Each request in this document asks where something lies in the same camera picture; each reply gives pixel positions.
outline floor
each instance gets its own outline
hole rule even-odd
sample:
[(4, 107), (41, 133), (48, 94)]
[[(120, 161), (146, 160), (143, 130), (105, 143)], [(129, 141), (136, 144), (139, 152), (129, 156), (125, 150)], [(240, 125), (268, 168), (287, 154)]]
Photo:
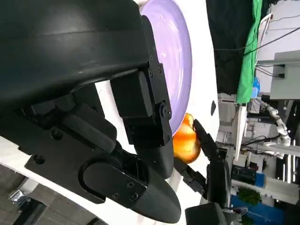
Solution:
[[(13, 225), (19, 216), (18, 208), (8, 199), (24, 177), (0, 165), (0, 224)], [(47, 206), (35, 225), (87, 225), (96, 216), (71, 200), (38, 185), (30, 197)], [(94, 225), (107, 225), (102, 220)]]

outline black cable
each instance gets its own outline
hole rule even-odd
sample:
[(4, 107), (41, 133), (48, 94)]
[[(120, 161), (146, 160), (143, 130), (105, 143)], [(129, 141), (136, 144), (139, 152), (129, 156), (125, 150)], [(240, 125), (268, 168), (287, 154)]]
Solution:
[(294, 29), (294, 30), (292, 30), (292, 31), (290, 31), (290, 32), (288, 32), (288, 33), (286, 33), (286, 34), (284, 34), (284, 35), (282, 35), (282, 36), (280, 36), (280, 37), (278, 37), (278, 38), (272, 40), (272, 41), (269, 41), (268, 43), (265, 43), (265, 44), (263, 44), (263, 45), (257, 47), (256, 49), (253, 49), (253, 50), (251, 50), (251, 51), (245, 53), (244, 56), (246, 56), (246, 55), (248, 55), (248, 54), (250, 54), (250, 53), (252, 53), (252, 52), (255, 52), (255, 51), (257, 51), (258, 49), (261, 49), (261, 48), (263, 48), (263, 47), (265, 47), (265, 46), (267, 46), (267, 45), (269, 45), (269, 44), (271, 44), (271, 43), (273, 43), (273, 42), (275, 42), (275, 41), (278, 41), (278, 40), (284, 38), (285, 36), (288, 36), (288, 35), (290, 35), (290, 34), (296, 32), (297, 30), (300, 30), (300, 27), (298, 27), (298, 28), (296, 28), (296, 29)]
[(263, 73), (263, 74), (266, 74), (268, 76), (273, 76), (273, 77), (279, 77), (279, 76), (275, 76), (275, 75), (271, 75), (271, 74), (267, 74), (266, 72), (260, 70), (259, 68), (255, 68), (256, 70), (258, 70), (259, 72)]
[(247, 48), (248, 46), (252, 45), (254, 42), (255, 42), (255, 37), (254, 39), (252, 40), (252, 42), (244, 47), (241, 47), (241, 48), (234, 48), (234, 49), (231, 49), (231, 48), (215, 48), (214, 51), (239, 51), (239, 50), (243, 50), (245, 48)]
[(246, 145), (252, 144), (253, 143), (252, 141), (257, 140), (258, 138), (261, 138), (261, 137), (263, 137), (263, 139), (260, 139), (259, 141), (263, 141), (263, 140), (265, 140), (267, 138), (265, 135), (260, 135), (260, 136), (257, 136), (255, 138), (252, 138), (251, 140), (249, 140), (249, 141), (247, 141), (245, 143), (242, 143), (242, 146), (246, 146)]
[(292, 18), (296, 18), (296, 17), (299, 17), (300, 15), (295, 15), (295, 16), (287, 16), (287, 17), (282, 17), (278, 20), (271, 20), (270, 23), (272, 22), (278, 22), (278, 21), (281, 21), (281, 20), (284, 20), (284, 19), (292, 19)]
[(258, 65), (257, 67), (284, 67), (284, 65)]
[[(265, 138), (264, 138), (264, 139), (260, 139), (260, 140), (256, 140), (256, 139), (259, 138), (259, 137), (265, 137)], [(261, 135), (261, 136), (258, 136), (258, 137), (256, 137), (256, 138), (253, 138), (253, 141), (250, 140), (250, 141), (248, 141), (248, 142), (242, 144), (241, 146), (248, 146), (248, 145), (250, 145), (250, 144), (253, 144), (253, 143), (259, 143), (259, 142), (262, 142), (262, 141), (268, 142), (268, 141), (273, 140), (273, 139), (276, 139), (276, 138), (278, 138), (278, 137), (280, 137), (280, 135), (277, 135), (277, 136), (275, 136), (275, 137), (266, 137), (266, 136), (264, 136), (264, 135)]]
[(268, 71), (268, 70), (266, 70), (266, 69), (264, 69), (264, 68), (260, 68), (260, 66), (257, 66), (257, 68), (259, 68), (260, 70), (266, 72), (267, 74), (269, 74), (269, 75), (271, 75), (271, 76), (275, 76), (275, 75), (273, 75), (270, 71)]

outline green cloth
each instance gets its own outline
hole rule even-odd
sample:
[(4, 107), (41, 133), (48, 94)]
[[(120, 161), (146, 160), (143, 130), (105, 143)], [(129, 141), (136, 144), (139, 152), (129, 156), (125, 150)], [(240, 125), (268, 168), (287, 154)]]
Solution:
[[(261, 21), (261, 10), (263, 0), (253, 0), (253, 20), (254, 24), (249, 32), (246, 48), (244, 53), (250, 52), (257, 48), (257, 36), (259, 24)], [(248, 103), (252, 95), (252, 85), (254, 80), (256, 51), (247, 54), (243, 58), (243, 64), (240, 74), (240, 83), (236, 102), (238, 104)]]

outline green plant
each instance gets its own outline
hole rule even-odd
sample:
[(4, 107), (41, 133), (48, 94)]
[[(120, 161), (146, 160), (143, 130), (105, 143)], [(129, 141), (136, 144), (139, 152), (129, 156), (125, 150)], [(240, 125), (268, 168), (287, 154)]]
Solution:
[(240, 200), (251, 205), (257, 205), (262, 201), (262, 198), (257, 191), (245, 187), (239, 188), (238, 196)]

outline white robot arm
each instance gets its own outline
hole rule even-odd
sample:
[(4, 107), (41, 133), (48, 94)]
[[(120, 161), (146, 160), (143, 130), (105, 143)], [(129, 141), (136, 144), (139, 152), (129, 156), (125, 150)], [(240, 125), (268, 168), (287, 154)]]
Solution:
[(291, 145), (291, 138), (289, 137), (289, 133), (287, 131), (285, 123), (281, 120), (280, 116), (278, 115), (278, 110), (274, 109), (269, 104), (263, 102), (260, 99), (257, 99), (262, 107), (263, 110), (268, 110), (270, 117), (272, 117), (277, 125), (277, 131), (279, 133), (279, 137), (270, 140), (269, 142), (265, 142), (264, 146), (271, 146), (274, 144), (289, 147)]

